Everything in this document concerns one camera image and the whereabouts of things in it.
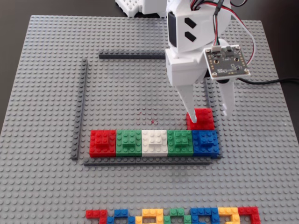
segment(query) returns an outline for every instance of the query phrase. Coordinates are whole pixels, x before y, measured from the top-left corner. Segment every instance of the row of lego bricks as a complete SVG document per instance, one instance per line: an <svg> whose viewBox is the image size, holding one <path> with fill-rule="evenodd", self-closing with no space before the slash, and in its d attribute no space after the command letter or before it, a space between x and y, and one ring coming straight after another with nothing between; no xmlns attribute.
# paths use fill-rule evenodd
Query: row of lego bricks
<svg viewBox="0 0 299 224"><path fill-rule="evenodd" d="M218 154L215 130L91 130L90 157L216 158Z"/></svg>
<svg viewBox="0 0 299 224"><path fill-rule="evenodd" d="M210 217L211 224L220 224L220 217L230 217L226 224L240 224L240 216L250 216L251 224L260 224L257 207L243 208L191 208L189 215L185 215L182 208L170 209L169 215L164 215L163 209L143 209L142 216L132 217L128 209L115 210L113 217L108 217L107 210L87 210L87 219L99 219L99 224L114 224L116 218L127 218L128 224L143 224L144 218L155 219L151 224L171 224L172 217L181 217L184 224L205 224L199 222L199 217Z"/></svg>

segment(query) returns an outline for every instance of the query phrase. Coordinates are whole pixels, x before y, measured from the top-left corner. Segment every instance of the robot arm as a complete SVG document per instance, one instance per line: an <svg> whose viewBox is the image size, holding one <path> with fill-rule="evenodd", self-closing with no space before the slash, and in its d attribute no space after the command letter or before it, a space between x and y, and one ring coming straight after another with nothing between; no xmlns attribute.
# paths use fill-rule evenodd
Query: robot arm
<svg viewBox="0 0 299 224"><path fill-rule="evenodd" d="M230 8L230 1L224 0ZM193 84L201 82L207 71L204 49L212 47L215 33L213 14L215 8L203 5L192 11L189 0L173 0L167 7L169 49L166 49L166 68L170 84L176 87L193 123L197 122L194 110ZM218 15L218 32L229 25L230 13L221 10ZM228 45L221 40L221 45ZM230 116L235 105L233 79L220 84L225 114Z"/></svg>

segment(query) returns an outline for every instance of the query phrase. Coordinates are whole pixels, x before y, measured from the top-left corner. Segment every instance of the long gray lego beam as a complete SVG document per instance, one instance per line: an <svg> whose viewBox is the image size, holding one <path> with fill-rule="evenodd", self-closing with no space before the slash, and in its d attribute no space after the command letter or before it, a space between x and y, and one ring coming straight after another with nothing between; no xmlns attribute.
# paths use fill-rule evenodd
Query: long gray lego beam
<svg viewBox="0 0 299 224"><path fill-rule="evenodd" d="M74 134L73 134L73 141L71 147L72 160L78 160L79 153L80 153L80 137L81 137L82 117L84 111L84 102L85 102L87 73L88 73L88 60L82 59L81 68L80 68L78 98L76 104Z"/></svg>
<svg viewBox="0 0 299 224"><path fill-rule="evenodd" d="M84 166L208 165L210 157L101 157L83 159Z"/></svg>
<svg viewBox="0 0 299 224"><path fill-rule="evenodd" d="M163 50L100 50L99 59L165 59Z"/></svg>

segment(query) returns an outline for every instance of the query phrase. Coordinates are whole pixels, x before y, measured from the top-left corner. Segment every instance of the table surface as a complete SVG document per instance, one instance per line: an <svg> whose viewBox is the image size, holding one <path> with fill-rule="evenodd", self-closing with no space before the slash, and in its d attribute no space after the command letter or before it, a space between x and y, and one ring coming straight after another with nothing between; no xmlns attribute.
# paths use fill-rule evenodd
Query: table surface
<svg viewBox="0 0 299 224"><path fill-rule="evenodd" d="M298 1L284 1L282 4L280 0L250 0L245 6L235 9L243 20L262 21L280 78L299 76L293 60L298 58L299 51L296 29L293 29L296 26L294 19L298 21L294 17L298 8ZM0 82L1 127L31 15L126 17L113 0L0 0L0 75L3 80ZM138 14L137 17L157 15ZM299 139L298 85L285 83L282 89Z"/></svg>

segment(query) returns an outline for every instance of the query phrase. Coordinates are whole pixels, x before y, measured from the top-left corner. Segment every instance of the lego baseplate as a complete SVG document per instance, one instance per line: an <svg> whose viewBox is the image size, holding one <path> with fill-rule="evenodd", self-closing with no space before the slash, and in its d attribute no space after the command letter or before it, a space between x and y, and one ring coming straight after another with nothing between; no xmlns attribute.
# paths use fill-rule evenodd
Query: lego baseplate
<svg viewBox="0 0 299 224"><path fill-rule="evenodd" d="M251 80L277 78L261 22ZM232 21L222 36L251 41ZM99 59L100 50L167 47L165 19L32 16L0 137L1 224L90 224L86 210L257 206L261 223L298 224L299 146L280 84L235 84L226 120L216 82L196 84L211 107L223 158L209 165L83 166L92 129L184 129L185 108L165 60ZM81 60L88 59L80 154L71 160ZM241 218L249 224L250 218Z"/></svg>

